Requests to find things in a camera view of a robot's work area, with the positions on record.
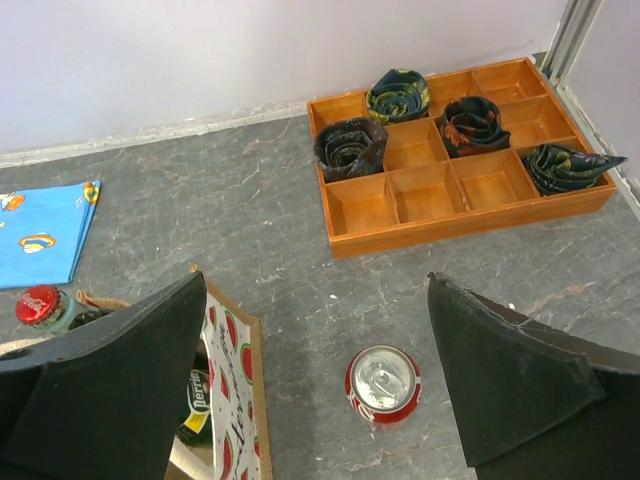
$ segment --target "white wall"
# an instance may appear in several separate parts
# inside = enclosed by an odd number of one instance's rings
[[[548,48],[565,0],[4,0],[0,152]]]
[[[620,170],[640,199],[640,2],[604,0],[566,86],[599,136],[629,161]]]

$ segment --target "can lid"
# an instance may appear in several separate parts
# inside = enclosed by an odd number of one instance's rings
[[[395,412],[411,399],[417,372],[400,350],[377,345],[355,359],[353,383],[361,400],[379,412]]]

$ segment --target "tray compartment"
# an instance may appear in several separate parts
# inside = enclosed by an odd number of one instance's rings
[[[460,97],[483,95],[476,79],[469,71],[433,75],[427,77],[427,85],[431,95],[431,104],[429,105],[431,117],[442,115],[445,107]]]
[[[502,128],[511,132],[516,149],[575,136],[569,121],[547,95],[500,107]]]
[[[513,150],[465,157],[454,160],[452,165],[474,210],[539,197]]]
[[[389,141],[384,156],[386,171],[441,162],[447,152],[438,130],[430,118],[385,127]]]
[[[436,163],[389,175],[401,223],[450,217],[467,211],[451,165]]]
[[[525,60],[477,68],[473,75],[484,96],[498,105],[546,93],[533,67]]]
[[[398,222],[386,174],[326,185],[333,235],[384,229]]]
[[[564,145],[567,147],[571,147],[574,148],[580,152],[586,152],[586,153],[590,153],[593,151],[593,149],[580,137],[568,137],[568,138],[563,138],[557,141],[554,141],[553,143],[556,143],[558,145]],[[525,156],[530,154],[533,150],[535,150],[536,147],[531,146],[531,147],[524,147],[524,148],[519,148],[516,150],[516,153],[518,154],[518,157],[520,157],[521,159]],[[596,181],[596,184],[591,187],[592,189],[595,187],[604,187],[604,186],[611,186],[614,185],[613,183],[613,179],[609,176],[608,173],[605,173],[604,175],[601,175],[600,178]],[[578,190],[578,192],[570,192],[570,194],[575,194],[575,193],[579,193],[581,191],[585,191],[585,190]]]
[[[327,125],[353,117],[368,117],[366,91],[345,93],[309,102],[311,135],[316,135]]]

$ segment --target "baseboard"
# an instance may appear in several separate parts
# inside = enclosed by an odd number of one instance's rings
[[[86,142],[54,145],[51,147],[18,150],[0,153],[0,168],[31,165],[34,163],[78,157],[91,153],[104,152],[115,148],[144,145],[191,135],[241,127],[254,123],[279,120],[306,112],[306,101],[281,102],[266,105],[252,110],[242,110],[221,115],[212,115],[199,119],[189,119],[172,125],[150,127],[128,135],[117,135]]]

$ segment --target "rolled necktie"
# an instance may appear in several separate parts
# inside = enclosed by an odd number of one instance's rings
[[[371,118],[332,123],[320,131],[313,151],[327,183],[380,173],[389,134]]]
[[[543,195],[593,187],[598,178],[627,161],[627,157],[583,153],[564,145],[538,145],[522,162]]]
[[[413,70],[392,69],[367,93],[367,108],[378,123],[386,125],[425,116],[430,100],[422,75]]]
[[[444,110],[438,126],[451,158],[509,147],[511,133],[500,126],[500,110],[484,97],[462,97]]]

